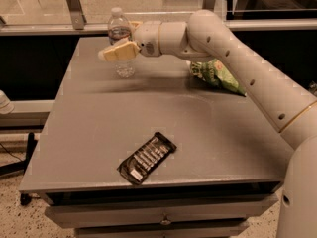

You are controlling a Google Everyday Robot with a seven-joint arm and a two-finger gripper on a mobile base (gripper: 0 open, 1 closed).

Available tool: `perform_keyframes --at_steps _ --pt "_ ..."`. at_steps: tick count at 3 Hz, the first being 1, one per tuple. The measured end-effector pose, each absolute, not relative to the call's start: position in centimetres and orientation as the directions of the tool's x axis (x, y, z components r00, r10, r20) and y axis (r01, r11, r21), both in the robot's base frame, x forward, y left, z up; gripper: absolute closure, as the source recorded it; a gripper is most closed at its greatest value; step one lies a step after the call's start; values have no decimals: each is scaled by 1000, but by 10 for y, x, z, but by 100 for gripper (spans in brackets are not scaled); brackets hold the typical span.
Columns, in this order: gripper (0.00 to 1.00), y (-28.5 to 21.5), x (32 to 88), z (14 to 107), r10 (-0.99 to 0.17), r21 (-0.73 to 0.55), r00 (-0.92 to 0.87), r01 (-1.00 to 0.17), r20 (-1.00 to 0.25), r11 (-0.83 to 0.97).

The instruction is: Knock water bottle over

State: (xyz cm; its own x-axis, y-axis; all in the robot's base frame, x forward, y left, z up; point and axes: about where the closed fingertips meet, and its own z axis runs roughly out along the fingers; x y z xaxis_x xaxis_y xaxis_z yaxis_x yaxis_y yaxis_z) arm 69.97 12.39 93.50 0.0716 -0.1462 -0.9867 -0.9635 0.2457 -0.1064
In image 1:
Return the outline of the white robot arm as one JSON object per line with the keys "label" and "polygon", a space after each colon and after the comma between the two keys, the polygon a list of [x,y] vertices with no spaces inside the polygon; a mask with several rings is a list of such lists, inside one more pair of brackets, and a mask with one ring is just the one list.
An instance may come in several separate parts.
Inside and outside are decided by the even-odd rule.
{"label": "white robot arm", "polygon": [[317,98],[242,43],[209,10],[186,22],[146,22],[98,53],[101,60],[174,55],[206,61],[216,58],[245,87],[272,127],[294,153],[289,161],[276,238],[317,238]]}

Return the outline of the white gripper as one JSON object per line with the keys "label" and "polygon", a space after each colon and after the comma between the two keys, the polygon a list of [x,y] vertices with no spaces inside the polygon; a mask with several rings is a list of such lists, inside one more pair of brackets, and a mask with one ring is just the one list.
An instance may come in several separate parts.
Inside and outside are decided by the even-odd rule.
{"label": "white gripper", "polygon": [[159,57],[159,28],[161,21],[131,21],[135,30],[134,41],[121,39],[114,45],[101,50],[98,57],[105,61],[119,61],[134,59],[139,52],[145,57]]}

